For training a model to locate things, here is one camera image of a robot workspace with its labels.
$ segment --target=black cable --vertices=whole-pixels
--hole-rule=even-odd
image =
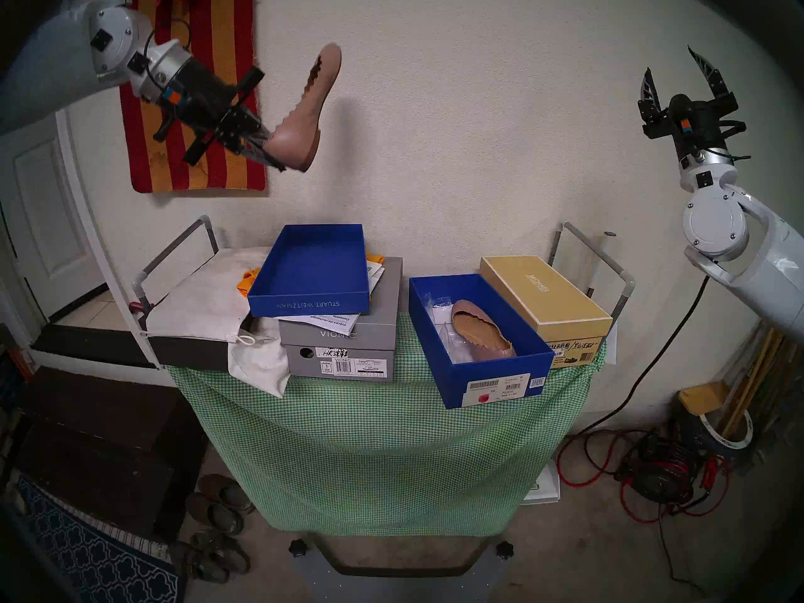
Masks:
[[[595,430],[594,432],[590,432],[589,434],[587,434],[586,438],[584,439],[584,454],[586,454],[586,459],[589,460],[589,462],[592,464],[592,466],[595,469],[597,469],[598,471],[600,471],[601,473],[604,473],[606,475],[614,475],[614,474],[616,474],[617,470],[620,468],[620,465],[622,464],[622,461],[625,460],[625,457],[620,460],[620,465],[617,465],[617,468],[614,471],[608,471],[608,470],[603,469],[602,467],[598,466],[597,462],[595,462],[592,459],[592,455],[589,453],[589,439],[594,437],[596,434],[599,434],[600,432],[611,432],[612,434],[616,435],[612,439],[613,441],[618,441],[619,439],[622,439],[623,441],[627,442],[630,445],[631,448],[633,448],[633,446],[636,445],[636,444],[634,443],[634,441],[629,439],[626,435],[631,434],[632,432],[642,432],[644,434],[650,434],[650,430],[642,430],[642,429],[635,429],[635,430],[607,430],[607,429],[602,429],[602,430]],[[628,450],[628,454],[626,454],[626,456],[628,456],[630,453],[631,453],[631,449]]]
[[[142,48],[142,57],[145,58],[145,72],[148,73],[148,77],[150,78],[150,80],[154,82],[154,86],[156,86],[162,92],[165,92],[164,86],[160,85],[156,81],[156,79],[154,79],[154,76],[151,75],[150,72],[150,65],[149,65],[150,60],[148,59],[148,45],[150,44],[150,40],[154,37],[154,34],[156,34],[156,30],[158,30],[161,27],[164,27],[169,23],[172,23],[173,21],[176,21],[178,23],[184,23],[184,25],[187,26],[187,44],[182,46],[182,48],[186,52],[190,48],[190,41],[193,38],[193,30],[190,28],[190,23],[187,23],[187,21],[185,21],[184,19],[168,19],[167,21],[162,21],[161,23],[159,23],[157,26],[154,27],[153,30],[151,30],[150,34],[148,34],[148,38],[145,39],[145,46]]]
[[[662,349],[661,349],[661,350],[659,351],[659,353],[656,355],[656,358],[655,358],[655,359],[653,359],[653,360],[650,362],[650,365],[648,365],[648,366],[645,368],[645,371],[644,371],[644,372],[642,372],[642,374],[640,374],[639,378],[637,378],[637,381],[636,381],[635,383],[633,383],[633,387],[631,387],[631,390],[630,390],[630,391],[629,391],[629,393],[628,393],[628,397],[626,397],[626,399],[624,399],[624,400],[622,401],[622,404],[620,404],[619,406],[617,406],[617,408],[615,408],[615,409],[614,409],[612,412],[610,412],[608,415],[602,416],[600,419],[598,419],[597,421],[595,421],[595,422],[593,422],[593,423],[589,424],[589,425],[588,425],[588,426],[586,426],[584,429],[582,429],[580,432],[578,432],[578,434],[576,435],[577,437],[579,437],[581,434],[584,434],[584,433],[588,432],[588,431],[589,431],[589,430],[591,430],[592,428],[594,428],[594,427],[596,427],[596,426],[598,426],[598,425],[602,424],[604,421],[607,421],[607,420],[611,419],[613,416],[615,416],[615,415],[616,415],[618,412],[620,412],[620,411],[621,411],[623,408],[625,408],[625,407],[628,405],[628,403],[631,401],[631,398],[633,397],[633,393],[634,393],[634,392],[637,390],[637,387],[639,386],[639,383],[641,383],[641,382],[642,382],[642,379],[643,379],[643,378],[645,378],[645,376],[647,376],[647,375],[648,375],[648,372],[649,372],[651,369],[653,369],[654,365],[655,365],[656,363],[658,363],[658,362],[659,362],[659,359],[661,359],[661,358],[662,358],[662,355],[665,353],[665,350],[666,350],[668,347],[670,347],[670,344],[671,344],[671,343],[673,343],[673,340],[675,339],[675,336],[677,336],[677,334],[678,334],[679,332],[681,332],[681,329],[682,329],[682,328],[684,328],[684,324],[686,324],[686,323],[687,323],[687,320],[690,318],[690,316],[692,316],[692,312],[693,312],[693,311],[695,311],[695,307],[696,307],[696,306],[698,306],[698,302],[700,302],[701,296],[703,296],[703,295],[704,295],[704,290],[706,289],[706,284],[707,284],[708,282],[709,282],[709,277],[708,277],[708,276],[706,276],[706,277],[705,277],[705,279],[703,279],[703,283],[701,283],[701,287],[700,287],[700,289],[698,290],[698,295],[697,295],[697,296],[695,296],[695,300],[693,301],[692,306],[691,306],[691,307],[690,307],[690,309],[688,310],[687,314],[684,316],[684,319],[683,319],[683,320],[681,320],[681,323],[680,323],[678,326],[676,326],[675,330],[673,331],[673,334],[672,334],[672,335],[670,335],[670,338],[669,338],[669,339],[667,339],[667,343],[665,343],[665,344],[664,344],[664,346],[662,347]]]
[[[721,153],[719,151],[713,151],[712,149],[701,149],[702,151],[708,151],[709,153],[713,153],[714,155],[719,155],[721,158],[729,158],[732,162],[737,162],[741,159],[751,159],[750,155],[731,155],[730,153]]]
[[[664,529],[662,528],[662,507],[664,506],[659,505],[659,538],[662,539],[662,549],[664,549],[664,556],[667,558],[667,567],[670,569],[670,578],[673,581],[678,581],[679,584],[687,584],[688,586],[691,586],[692,588],[695,589],[697,593],[700,594],[701,597],[706,598],[706,593],[704,589],[701,588],[698,584],[696,584],[694,581],[680,579],[679,577],[676,577],[675,574],[673,573],[673,563],[670,560],[670,552],[667,551],[667,543],[664,541]]]

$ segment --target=paper booklet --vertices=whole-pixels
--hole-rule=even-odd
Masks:
[[[385,272],[385,267],[376,261],[366,261],[366,271],[368,272],[368,295],[371,296],[377,281]],[[359,317],[360,314],[357,313],[356,315],[288,315],[277,319],[312,324],[338,334],[351,334]]]

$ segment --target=white wall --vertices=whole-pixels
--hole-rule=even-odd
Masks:
[[[637,109],[646,66],[663,103],[676,92],[711,98],[688,43],[741,104],[732,117],[748,132],[729,141],[753,155],[741,184],[804,231],[801,100],[754,41],[695,0],[257,0],[256,10],[269,125],[297,102],[316,51],[331,40],[343,48],[305,175],[271,171],[264,195],[139,195],[117,92],[71,108],[123,280],[201,213],[235,247],[270,244],[287,223],[361,222],[368,247],[403,257],[411,276],[473,271],[481,255],[546,257],[560,220],[589,234],[611,228],[638,282],[620,362],[597,376],[587,406],[611,409],[702,280],[682,255],[687,193],[672,142],[645,138]],[[711,379],[755,320],[712,285],[635,405]]]

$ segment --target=plastic bag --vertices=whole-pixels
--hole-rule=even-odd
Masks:
[[[472,344],[461,337],[453,328],[453,301],[449,297],[425,297],[427,313],[436,327],[436,332],[453,363],[473,363]]]

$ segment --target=gray shoe box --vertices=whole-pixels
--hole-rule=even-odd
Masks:
[[[350,335],[311,324],[279,322],[292,375],[372,382],[393,380],[402,258],[385,257],[383,265],[385,272],[372,293],[370,310],[358,318]]]

